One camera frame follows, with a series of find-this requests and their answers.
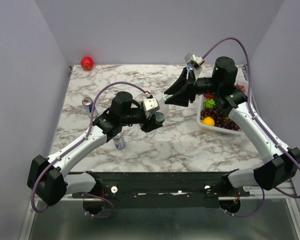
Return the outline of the green label water bottle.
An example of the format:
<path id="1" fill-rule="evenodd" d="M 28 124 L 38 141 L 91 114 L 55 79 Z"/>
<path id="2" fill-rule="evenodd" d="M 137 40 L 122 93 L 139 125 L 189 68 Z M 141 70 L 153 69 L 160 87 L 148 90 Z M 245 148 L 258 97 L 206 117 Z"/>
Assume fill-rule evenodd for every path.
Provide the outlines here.
<path id="1" fill-rule="evenodd" d="M 154 114 L 156 115 L 156 119 L 158 120 L 158 121 L 162 121 L 162 122 L 164 122 L 165 121 L 165 119 L 166 119 L 166 116 L 167 116 L 167 114 L 168 114 L 168 112 L 169 112 L 169 105 L 168 104 L 165 104 L 165 101 L 164 101 L 164 99 L 163 99 L 163 96 L 164 96 L 165 94 L 163 94 L 163 93 L 161 93 L 161 94 L 158 94 L 157 96 L 156 96 L 156 99 L 157 99 L 157 101 L 158 101 L 158 103 L 159 103 L 159 106 L 160 106 L 160 109 L 158 110 L 158 111 L 156 111 Z"/>

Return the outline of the green white bottle cap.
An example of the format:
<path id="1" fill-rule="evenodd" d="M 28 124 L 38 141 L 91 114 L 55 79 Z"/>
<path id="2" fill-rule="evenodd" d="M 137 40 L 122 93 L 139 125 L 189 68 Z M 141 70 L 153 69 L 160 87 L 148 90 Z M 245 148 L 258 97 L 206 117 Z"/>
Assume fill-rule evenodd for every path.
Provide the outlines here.
<path id="1" fill-rule="evenodd" d="M 169 98 L 170 98 L 169 95 L 164 95 L 164 96 L 163 96 L 164 101 L 167 101 Z"/>

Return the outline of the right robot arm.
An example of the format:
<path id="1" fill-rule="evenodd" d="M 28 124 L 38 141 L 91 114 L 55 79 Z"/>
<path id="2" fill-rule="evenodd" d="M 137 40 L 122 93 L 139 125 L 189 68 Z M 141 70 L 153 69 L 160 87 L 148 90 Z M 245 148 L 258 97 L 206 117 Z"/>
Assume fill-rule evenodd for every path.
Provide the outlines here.
<path id="1" fill-rule="evenodd" d="M 232 58 L 218 57 L 211 77 L 197 77 L 201 68 L 190 62 L 164 94 L 167 105 L 187 107 L 196 96 L 212 94 L 216 107 L 235 122 L 257 149 L 263 165 L 255 169 L 233 170 L 220 183 L 220 191 L 231 196 L 243 186 L 272 190 L 294 177 L 300 163 L 300 149 L 282 142 L 248 104 L 245 93 L 235 86 L 238 68 Z"/>

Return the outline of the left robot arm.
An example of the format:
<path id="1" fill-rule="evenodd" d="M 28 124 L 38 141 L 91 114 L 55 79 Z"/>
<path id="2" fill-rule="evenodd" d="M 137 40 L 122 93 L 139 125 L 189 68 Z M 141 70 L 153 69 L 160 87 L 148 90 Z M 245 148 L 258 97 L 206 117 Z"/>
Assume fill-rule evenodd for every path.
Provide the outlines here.
<path id="1" fill-rule="evenodd" d="M 31 196 L 40 197 L 49 207 L 65 195 L 86 193 L 91 198 L 97 197 L 101 191 L 97 179 L 91 173 L 72 174 L 71 170 L 92 151 L 120 134 L 125 126 L 138 124 L 143 132 L 148 133 L 163 125 L 162 100 L 150 96 L 136 107 L 132 107 L 133 103 L 135 100 L 130 93 L 120 91 L 110 107 L 93 119 L 77 139 L 47 157 L 36 156 L 31 162 L 27 180 Z"/>

